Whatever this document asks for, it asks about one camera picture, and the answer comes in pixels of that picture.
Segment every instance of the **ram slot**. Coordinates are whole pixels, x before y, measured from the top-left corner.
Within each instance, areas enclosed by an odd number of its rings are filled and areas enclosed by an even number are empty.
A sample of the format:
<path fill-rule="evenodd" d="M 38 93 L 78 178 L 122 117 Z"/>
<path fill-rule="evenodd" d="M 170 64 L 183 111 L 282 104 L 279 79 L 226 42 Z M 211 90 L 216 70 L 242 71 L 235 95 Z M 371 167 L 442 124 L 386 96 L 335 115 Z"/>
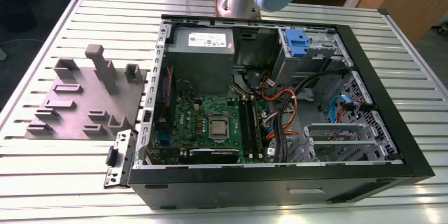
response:
<path fill-rule="evenodd" d="M 252 101 L 252 115 L 254 115 L 254 121 L 255 121 L 255 147 L 254 147 L 254 151 L 255 153 L 258 153 L 258 157 L 263 158 L 263 145 L 262 145 L 262 127 L 260 127 L 260 119 L 259 119 L 259 107 L 258 107 L 258 99 L 256 97 L 252 97 L 251 99 Z"/>
<path fill-rule="evenodd" d="M 239 111 L 240 111 L 240 129 L 242 129 L 242 140 L 243 140 L 243 152 L 244 156 L 252 157 L 252 144 L 251 144 L 251 130 L 248 124 L 250 114 L 247 113 L 247 101 L 246 98 L 240 99 L 239 102 Z"/>
<path fill-rule="evenodd" d="M 259 138 L 258 138 L 258 131 L 259 131 L 259 116 L 258 116 L 258 110 L 255 107 L 256 103 L 254 100 L 247 100 L 246 102 L 246 109 L 248 114 L 248 131 L 251 134 L 251 145 L 252 145 L 252 152 L 254 155 L 258 157 L 260 152 L 260 146 L 259 146 Z"/>

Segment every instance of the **black cable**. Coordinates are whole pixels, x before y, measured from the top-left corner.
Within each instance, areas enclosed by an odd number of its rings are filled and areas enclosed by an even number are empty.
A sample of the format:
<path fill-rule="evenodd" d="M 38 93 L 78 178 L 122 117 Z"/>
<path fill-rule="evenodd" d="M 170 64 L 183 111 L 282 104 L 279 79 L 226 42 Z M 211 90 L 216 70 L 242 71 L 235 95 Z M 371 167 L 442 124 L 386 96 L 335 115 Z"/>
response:
<path fill-rule="evenodd" d="M 258 91 L 262 90 L 262 83 L 264 81 L 260 81 L 260 87 L 259 88 L 254 88 L 248 79 L 247 79 L 247 71 L 251 70 L 251 69 L 262 69 L 260 66 L 252 66 L 252 67 L 244 67 L 243 68 L 243 71 L 242 71 L 242 79 L 243 79 L 243 82 L 246 84 L 246 86 L 250 88 L 250 90 L 254 92 L 254 94 L 258 96 L 258 97 L 262 97 L 262 95 L 258 93 Z"/>
<path fill-rule="evenodd" d="M 279 131 L 278 131 L 278 117 L 274 117 L 272 120 L 272 128 L 274 128 L 274 134 L 275 134 L 275 154 L 274 154 L 274 162 L 279 163 L 280 162 L 280 157 L 282 157 L 282 141 L 279 137 Z"/>
<path fill-rule="evenodd" d="M 319 72 L 311 76 L 308 76 L 300 83 L 299 85 L 295 87 L 294 89 L 294 92 L 295 94 L 298 95 L 303 89 L 307 87 L 307 85 L 319 77 L 323 77 L 323 76 L 327 76 L 330 74 L 347 74 L 350 72 L 350 70 L 347 69 L 339 69 L 339 70 L 330 70 L 330 71 L 326 71 L 326 72 Z M 288 107 L 288 102 L 291 101 L 290 97 L 287 97 L 286 101 L 283 102 L 283 105 L 282 105 L 282 113 L 283 111 L 287 109 Z"/>
<path fill-rule="evenodd" d="M 295 94 L 298 95 L 303 89 L 307 87 L 307 85 L 319 77 L 323 77 L 326 75 L 330 74 L 347 74 L 350 72 L 350 70 L 347 69 L 342 69 L 342 70 L 331 70 L 331 71 L 326 71 L 326 72 L 320 72 L 316 73 L 311 76 L 308 76 L 296 86 L 296 88 L 294 89 Z M 282 118 L 283 118 L 283 114 L 284 114 L 284 110 L 288 107 L 288 103 L 291 102 L 291 94 L 288 94 L 287 99 L 284 100 L 283 104 L 282 104 L 282 108 L 279 109 L 278 115 L 275 116 L 272 122 L 274 122 L 274 133 L 275 133 L 275 139 L 276 139 L 276 152 L 282 152 L 282 154 L 279 155 L 279 161 L 282 163 L 286 163 L 288 160 L 288 143 L 287 143 L 287 136 L 286 136 L 286 132 L 283 129 L 283 124 L 282 124 Z"/>

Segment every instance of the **cable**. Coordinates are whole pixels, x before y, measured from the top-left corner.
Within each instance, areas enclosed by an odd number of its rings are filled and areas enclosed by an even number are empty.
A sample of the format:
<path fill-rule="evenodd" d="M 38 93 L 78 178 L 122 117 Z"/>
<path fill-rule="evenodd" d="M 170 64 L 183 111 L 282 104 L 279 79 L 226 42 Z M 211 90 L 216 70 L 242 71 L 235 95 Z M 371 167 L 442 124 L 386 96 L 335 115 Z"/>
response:
<path fill-rule="evenodd" d="M 192 87 L 190 81 L 186 80 L 186 79 L 178 79 L 178 82 L 180 82 L 180 81 L 183 81 L 184 83 L 187 83 L 187 85 L 188 85 L 188 87 L 190 87 L 190 89 L 191 89 L 191 91 L 187 92 L 187 93 L 195 94 L 195 89 L 194 89 L 194 87 Z"/>
<path fill-rule="evenodd" d="M 267 123 L 274 117 L 278 115 L 279 112 L 274 112 L 264 120 L 263 122 Z"/>
<path fill-rule="evenodd" d="M 292 115 L 291 115 L 291 118 L 290 118 L 288 123 L 284 125 L 284 129 L 287 129 L 287 128 L 291 126 L 291 124 L 292 124 L 292 122 L 294 122 L 294 120 L 295 120 L 295 117 L 296 117 L 296 112 L 298 112 L 298 107 L 299 107 L 298 97 L 296 97 L 296 95 L 295 95 L 295 93 L 294 93 L 294 91 L 292 91 L 291 89 L 284 89 L 284 90 L 279 91 L 279 93 L 278 93 L 276 95 L 274 95 L 272 97 L 267 97 L 267 95 L 264 94 L 264 85 L 266 85 L 266 81 L 268 80 L 270 76 L 271 76 L 271 72 L 268 72 L 267 79 L 264 80 L 264 82 L 263 82 L 263 84 L 262 84 L 262 86 L 260 86 L 260 93 L 262 93 L 263 98 L 264 98 L 267 101 L 275 101 L 275 100 L 278 100 L 286 93 L 290 93 L 290 94 L 291 94 L 291 98 L 294 99 L 294 107 L 295 107 L 295 110 L 294 110 L 294 112 L 292 112 Z"/>
<path fill-rule="evenodd" d="M 247 70 L 248 70 L 248 68 L 244 68 L 243 71 L 242 71 L 242 79 L 243 79 L 243 82 L 244 82 L 244 84 L 247 85 L 247 87 L 251 89 L 251 91 L 252 91 L 252 92 L 256 92 L 256 91 L 260 90 L 262 86 L 260 86 L 258 89 L 255 89 L 255 88 L 251 86 L 251 83 L 250 83 L 250 81 L 248 81 L 248 79 L 247 79 Z"/>
<path fill-rule="evenodd" d="M 326 75 L 330 75 L 330 74 L 347 74 L 350 71 L 347 69 L 343 69 L 343 70 L 331 70 L 331 71 L 326 71 L 326 72 L 320 72 L 320 73 L 316 73 L 311 76 L 308 76 L 300 83 L 299 85 L 296 86 L 296 88 L 294 89 L 294 94 L 287 94 L 287 95 L 294 95 L 296 96 L 296 94 L 299 94 L 303 89 L 307 87 L 307 85 L 315 80 L 318 79 L 319 77 L 323 77 Z M 280 151 L 283 152 L 283 154 L 280 155 L 279 157 L 279 160 L 282 162 L 287 162 L 287 148 L 288 148 L 288 143 L 287 143 L 287 139 L 286 139 L 286 132 L 282 130 L 283 126 L 282 126 L 282 116 L 283 116 L 283 113 L 284 113 L 284 110 L 287 109 L 288 107 L 288 103 L 290 103 L 290 98 L 287 98 L 282 104 L 282 108 L 278 112 L 278 115 L 275 116 L 275 119 L 274 119 L 274 133 L 275 133 L 275 139 L 276 139 L 276 146 L 278 146 L 278 142 L 282 146 L 282 149 Z"/>
<path fill-rule="evenodd" d="M 14 39 L 14 40 L 2 42 L 0 45 L 8 44 L 8 43 L 16 42 L 16 41 L 35 41 L 35 42 L 46 43 L 44 41 L 42 41 L 39 39 Z"/>
<path fill-rule="evenodd" d="M 299 135 L 300 132 L 298 131 L 286 131 L 286 135 Z M 271 131 L 270 134 L 266 136 L 267 141 L 270 141 L 275 137 L 274 132 Z"/>
<path fill-rule="evenodd" d="M 343 120 L 343 114 L 344 114 L 344 107 L 342 107 L 339 113 L 338 113 L 338 119 L 336 119 L 336 123 L 340 123 Z"/>
<path fill-rule="evenodd" d="M 244 92 L 244 90 L 239 89 L 236 86 L 234 86 L 232 83 L 230 83 L 230 86 L 240 95 L 250 95 L 248 93 Z"/>
<path fill-rule="evenodd" d="M 330 102 L 330 109 L 328 109 L 328 113 L 330 113 L 330 121 L 332 123 L 336 122 L 336 118 L 335 118 L 335 106 L 336 106 L 336 101 L 338 99 L 344 99 L 346 102 L 352 102 L 351 99 L 347 97 L 347 95 L 336 95 Z"/>
<path fill-rule="evenodd" d="M 232 84 L 234 86 L 236 86 L 244 93 L 247 93 L 247 94 L 254 94 L 252 91 L 247 91 L 247 90 L 244 90 L 244 89 L 242 88 L 242 86 L 240 86 L 235 81 L 232 81 L 231 84 Z"/>

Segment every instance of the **motherboard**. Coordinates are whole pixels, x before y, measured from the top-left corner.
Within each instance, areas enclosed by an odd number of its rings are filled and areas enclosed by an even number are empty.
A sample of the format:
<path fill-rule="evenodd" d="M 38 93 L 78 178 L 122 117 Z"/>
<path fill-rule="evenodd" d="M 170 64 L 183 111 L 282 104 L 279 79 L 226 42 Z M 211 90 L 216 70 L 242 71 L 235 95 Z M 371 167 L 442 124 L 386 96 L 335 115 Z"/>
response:
<path fill-rule="evenodd" d="M 159 132 L 152 157 L 160 164 L 266 163 L 266 115 L 267 103 L 254 97 L 179 97 L 174 130 Z"/>

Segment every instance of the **side panel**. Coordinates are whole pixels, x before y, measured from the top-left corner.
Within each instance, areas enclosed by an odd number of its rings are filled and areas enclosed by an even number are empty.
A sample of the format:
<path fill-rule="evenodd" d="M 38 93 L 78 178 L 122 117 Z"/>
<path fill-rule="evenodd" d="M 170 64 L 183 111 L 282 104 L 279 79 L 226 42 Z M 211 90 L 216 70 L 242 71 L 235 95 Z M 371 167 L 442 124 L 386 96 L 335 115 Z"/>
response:
<path fill-rule="evenodd" d="M 372 178 L 312 179 L 166 185 L 139 184 L 132 185 L 132 189 L 155 210 L 358 201 L 399 182 L 394 179 Z"/>
<path fill-rule="evenodd" d="M 374 103 L 379 109 L 392 139 L 396 142 L 402 157 L 404 158 L 406 163 L 412 167 L 415 176 L 420 177 L 412 180 L 415 183 L 434 176 L 434 171 L 404 123 L 403 117 L 384 88 L 382 80 L 378 77 L 371 61 L 367 58 L 352 29 L 348 26 L 338 25 L 338 32 L 355 62 L 355 66 L 359 69 L 363 82 L 372 96 Z"/>

